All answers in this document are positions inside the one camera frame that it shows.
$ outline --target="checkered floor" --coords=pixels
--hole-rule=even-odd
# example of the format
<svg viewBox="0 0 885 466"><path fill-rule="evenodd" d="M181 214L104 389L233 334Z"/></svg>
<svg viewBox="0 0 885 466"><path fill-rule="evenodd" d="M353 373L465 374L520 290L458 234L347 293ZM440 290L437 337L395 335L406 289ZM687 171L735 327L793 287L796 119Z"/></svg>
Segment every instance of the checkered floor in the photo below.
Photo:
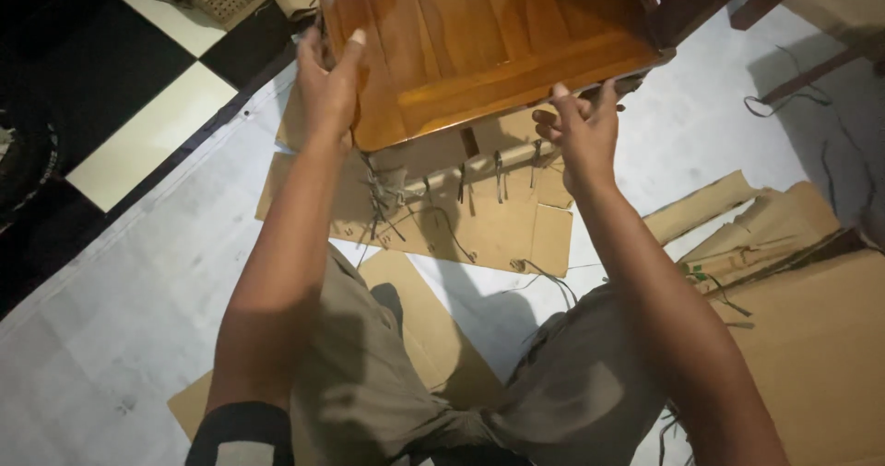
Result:
<svg viewBox="0 0 885 466"><path fill-rule="evenodd" d="M0 316L293 61L287 15L313 0L268 0L229 32L169 0L30 1L0 4L0 74L50 105L61 164L0 234Z"/></svg>

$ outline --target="person's right hand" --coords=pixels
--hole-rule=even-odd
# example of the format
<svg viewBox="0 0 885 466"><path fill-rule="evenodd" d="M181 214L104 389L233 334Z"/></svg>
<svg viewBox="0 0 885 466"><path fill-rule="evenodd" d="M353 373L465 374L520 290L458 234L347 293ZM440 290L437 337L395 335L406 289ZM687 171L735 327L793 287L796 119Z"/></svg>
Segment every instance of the person's right hand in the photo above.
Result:
<svg viewBox="0 0 885 466"><path fill-rule="evenodd" d="M541 137L562 149L566 163L563 179L573 195L590 184L614 186L614 148L618 141L618 94L614 79L605 81L596 104L575 98L561 83L553 86L559 115L544 110L532 113Z"/></svg>

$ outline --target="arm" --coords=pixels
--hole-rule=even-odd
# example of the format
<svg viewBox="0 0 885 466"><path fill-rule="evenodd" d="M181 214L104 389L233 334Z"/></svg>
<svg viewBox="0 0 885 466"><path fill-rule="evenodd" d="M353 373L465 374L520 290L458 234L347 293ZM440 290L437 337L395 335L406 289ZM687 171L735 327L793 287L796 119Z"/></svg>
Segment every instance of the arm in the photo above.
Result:
<svg viewBox="0 0 885 466"><path fill-rule="evenodd" d="M298 46L297 87L304 93L308 135L221 320L207 414L244 401L289 410L295 365L319 308L332 201L352 146L348 129L364 43L365 34L355 32L331 73L319 65L319 31L310 29Z"/></svg>
<svg viewBox="0 0 885 466"><path fill-rule="evenodd" d="M614 179L614 81L598 105L558 84L559 117L537 111L537 132L562 148L566 188L629 322L679 408L698 464L784 465L787 457L746 362L707 300L675 267Z"/></svg>

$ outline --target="fingernail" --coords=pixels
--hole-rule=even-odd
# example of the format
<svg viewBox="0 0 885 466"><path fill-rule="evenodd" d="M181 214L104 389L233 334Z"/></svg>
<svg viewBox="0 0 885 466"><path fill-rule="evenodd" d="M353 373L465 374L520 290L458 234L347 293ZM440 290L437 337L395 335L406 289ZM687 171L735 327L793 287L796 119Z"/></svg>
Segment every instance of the fingernail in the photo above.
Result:
<svg viewBox="0 0 885 466"><path fill-rule="evenodd" d="M568 88L562 83L553 84L553 98L563 98L569 94Z"/></svg>
<svg viewBox="0 0 885 466"><path fill-rule="evenodd" d="M353 34L350 36L351 41L359 42L362 45L366 45L366 31L362 29L357 29L353 31Z"/></svg>

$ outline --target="black floor tile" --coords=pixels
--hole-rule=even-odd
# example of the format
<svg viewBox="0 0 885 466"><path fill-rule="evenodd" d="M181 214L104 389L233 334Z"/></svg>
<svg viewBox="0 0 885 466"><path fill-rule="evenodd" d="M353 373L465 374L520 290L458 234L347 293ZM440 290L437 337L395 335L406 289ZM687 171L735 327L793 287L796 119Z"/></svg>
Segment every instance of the black floor tile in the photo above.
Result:
<svg viewBox="0 0 885 466"><path fill-rule="evenodd" d="M200 57L200 61L243 90L291 43L289 20L276 2L267 0Z"/></svg>
<svg viewBox="0 0 885 466"><path fill-rule="evenodd" d="M86 248L110 220L64 179L47 182L0 232L0 319Z"/></svg>
<svg viewBox="0 0 885 466"><path fill-rule="evenodd" d="M52 0L0 45L0 67L53 109L64 174L195 63L122 0Z"/></svg>

